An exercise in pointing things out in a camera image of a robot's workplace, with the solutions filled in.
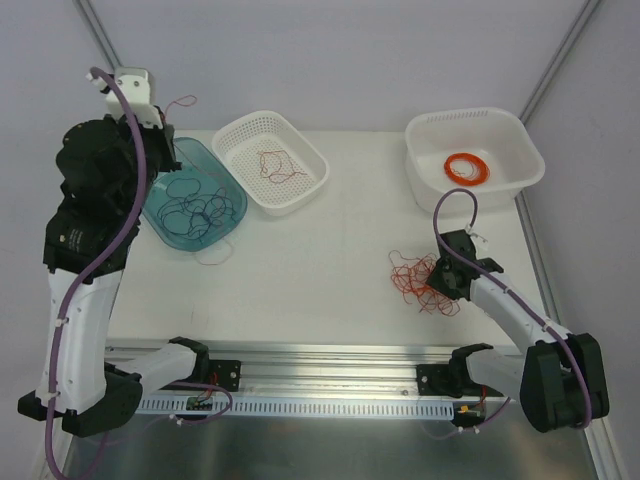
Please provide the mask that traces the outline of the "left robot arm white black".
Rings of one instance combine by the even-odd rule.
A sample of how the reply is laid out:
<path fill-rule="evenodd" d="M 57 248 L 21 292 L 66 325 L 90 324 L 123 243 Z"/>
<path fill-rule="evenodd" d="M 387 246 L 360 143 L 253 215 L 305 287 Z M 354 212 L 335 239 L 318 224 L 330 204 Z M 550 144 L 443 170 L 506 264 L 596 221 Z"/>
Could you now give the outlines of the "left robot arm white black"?
<path fill-rule="evenodd" d="M 56 165 L 63 199 L 45 230 L 43 262 L 51 291 L 49 348 L 38 388 L 18 401 L 20 414 L 60 420 L 63 431 L 90 437 L 126 424 L 142 397 L 182 382 L 203 387 L 209 350 L 171 339 L 157 351 L 115 365 L 106 337 L 141 209 L 159 174 L 180 169 L 173 126 L 139 129 L 145 175 L 124 118 L 107 115 L 66 132 Z"/>

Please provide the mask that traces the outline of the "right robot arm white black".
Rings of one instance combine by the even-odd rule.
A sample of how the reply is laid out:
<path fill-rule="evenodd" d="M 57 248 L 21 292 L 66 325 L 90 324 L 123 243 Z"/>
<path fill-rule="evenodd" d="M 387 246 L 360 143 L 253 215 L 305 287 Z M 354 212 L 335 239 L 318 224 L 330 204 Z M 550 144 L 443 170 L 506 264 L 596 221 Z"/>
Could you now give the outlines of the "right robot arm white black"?
<path fill-rule="evenodd" d="M 518 348 L 518 356 L 487 343 L 452 351 L 445 364 L 422 377 L 441 395 L 460 398 L 487 387 L 516 400 L 541 433 L 586 427 L 608 415 L 610 402 L 598 341 L 573 334 L 546 318 L 511 285 L 491 258 L 479 259 L 463 230 L 440 234 L 439 258 L 426 283 L 449 300 L 464 299 L 492 319 Z"/>

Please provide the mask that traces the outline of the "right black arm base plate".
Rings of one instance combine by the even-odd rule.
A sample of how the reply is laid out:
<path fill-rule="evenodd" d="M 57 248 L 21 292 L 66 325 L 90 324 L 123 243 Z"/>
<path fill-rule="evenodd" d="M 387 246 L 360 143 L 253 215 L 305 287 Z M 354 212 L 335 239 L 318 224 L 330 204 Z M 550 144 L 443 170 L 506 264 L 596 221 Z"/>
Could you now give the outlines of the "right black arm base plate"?
<path fill-rule="evenodd" d="M 420 396 L 440 395 L 454 399 L 464 396 L 503 396 L 491 387 L 474 382 L 467 373 L 461 373 L 448 364 L 418 364 L 415 371 Z"/>

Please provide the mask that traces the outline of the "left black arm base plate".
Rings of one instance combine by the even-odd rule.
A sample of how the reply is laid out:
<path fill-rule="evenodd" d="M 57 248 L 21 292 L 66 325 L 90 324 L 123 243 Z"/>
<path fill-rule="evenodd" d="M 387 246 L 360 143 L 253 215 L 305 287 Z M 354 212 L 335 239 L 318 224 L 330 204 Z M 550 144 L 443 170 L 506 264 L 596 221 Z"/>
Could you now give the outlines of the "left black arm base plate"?
<path fill-rule="evenodd" d="M 239 360 L 210 359 L 204 381 L 229 392 L 237 392 L 241 380 L 241 367 L 242 363 Z"/>

